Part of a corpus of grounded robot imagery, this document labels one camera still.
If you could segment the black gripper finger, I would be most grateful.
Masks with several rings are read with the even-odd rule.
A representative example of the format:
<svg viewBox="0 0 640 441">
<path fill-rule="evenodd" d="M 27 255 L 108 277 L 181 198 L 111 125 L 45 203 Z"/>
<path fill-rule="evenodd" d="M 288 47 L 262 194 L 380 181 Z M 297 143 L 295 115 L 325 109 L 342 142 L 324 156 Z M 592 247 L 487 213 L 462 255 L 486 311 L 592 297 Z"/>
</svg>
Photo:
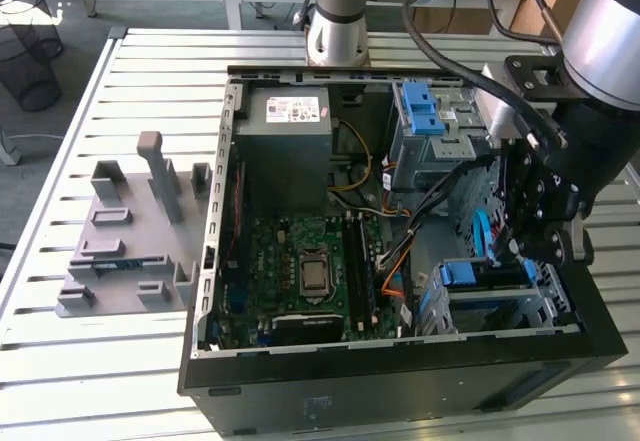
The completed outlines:
<svg viewBox="0 0 640 441">
<path fill-rule="evenodd" d="M 525 142 L 508 144 L 500 161 L 504 226 L 498 235 L 498 259 L 516 254 L 534 261 L 549 260 L 544 240 L 541 199 L 546 190 L 546 166 Z"/>
<path fill-rule="evenodd" d="M 591 265 L 594 248 L 578 213 L 570 221 L 538 221 L 521 236 L 521 252 L 526 258 L 553 265 Z"/>
</svg>

